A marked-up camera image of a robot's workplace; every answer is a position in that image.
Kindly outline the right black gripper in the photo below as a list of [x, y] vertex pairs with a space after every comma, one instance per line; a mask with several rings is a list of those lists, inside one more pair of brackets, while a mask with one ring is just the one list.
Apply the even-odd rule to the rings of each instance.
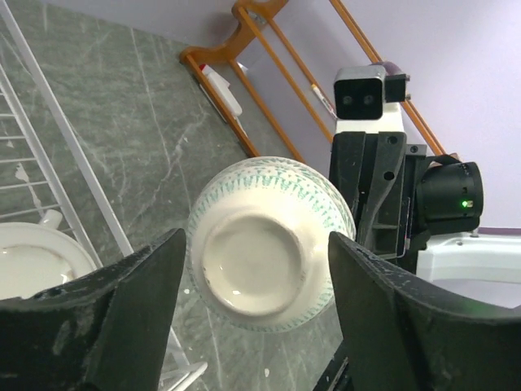
[[[347, 203], [356, 242], [380, 257], [395, 257], [401, 219], [406, 136], [342, 132], [333, 138], [329, 179]], [[415, 167], [407, 253], [434, 235], [471, 232], [484, 210], [484, 185], [475, 162], [428, 156]]]

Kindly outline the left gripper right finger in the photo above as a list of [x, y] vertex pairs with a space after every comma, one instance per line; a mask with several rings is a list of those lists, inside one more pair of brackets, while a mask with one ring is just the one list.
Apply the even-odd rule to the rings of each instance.
[[439, 288], [334, 232], [342, 343], [319, 390], [517, 390], [520, 311]]

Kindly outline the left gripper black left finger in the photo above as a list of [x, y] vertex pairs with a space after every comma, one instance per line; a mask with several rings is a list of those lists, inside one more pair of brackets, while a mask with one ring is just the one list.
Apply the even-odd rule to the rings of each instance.
[[157, 389], [185, 253], [175, 228], [82, 278], [3, 300], [2, 389]]

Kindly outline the white wire dish rack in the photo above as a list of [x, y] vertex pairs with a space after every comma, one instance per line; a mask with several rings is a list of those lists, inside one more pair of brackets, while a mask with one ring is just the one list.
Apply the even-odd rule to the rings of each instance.
[[2, 65], [101, 263], [122, 251], [75, 149], [132, 249], [184, 226], [212, 114], [177, 61], [181, 43], [38, 1], [2, 6]]

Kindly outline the white handled soup bowl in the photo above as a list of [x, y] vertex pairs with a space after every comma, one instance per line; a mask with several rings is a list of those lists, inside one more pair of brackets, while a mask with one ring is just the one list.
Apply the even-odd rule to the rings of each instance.
[[62, 213], [48, 210], [38, 223], [1, 225], [1, 298], [29, 298], [79, 279], [98, 267], [70, 236], [58, 230]]

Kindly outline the light grey bowl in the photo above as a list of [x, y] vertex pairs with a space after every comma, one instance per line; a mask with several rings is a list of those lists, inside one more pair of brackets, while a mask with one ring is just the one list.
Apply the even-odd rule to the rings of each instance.
[[296, 329], [334, 300], [328, 240], [356, 235], [339, 191], [297, 160], [261, 156], [218, 173], [187, 223], [186, 267], [215, 314], [253, 332]]

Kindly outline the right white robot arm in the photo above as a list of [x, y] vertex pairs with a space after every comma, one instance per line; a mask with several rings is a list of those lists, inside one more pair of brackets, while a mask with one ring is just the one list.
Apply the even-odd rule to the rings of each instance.
[[520, 238], [479, 228], [475, 163], [429, 156], [401, 132], [333, 138], [329, 179], [363, 248], [442, 288], [489, 304], [520, 304]]

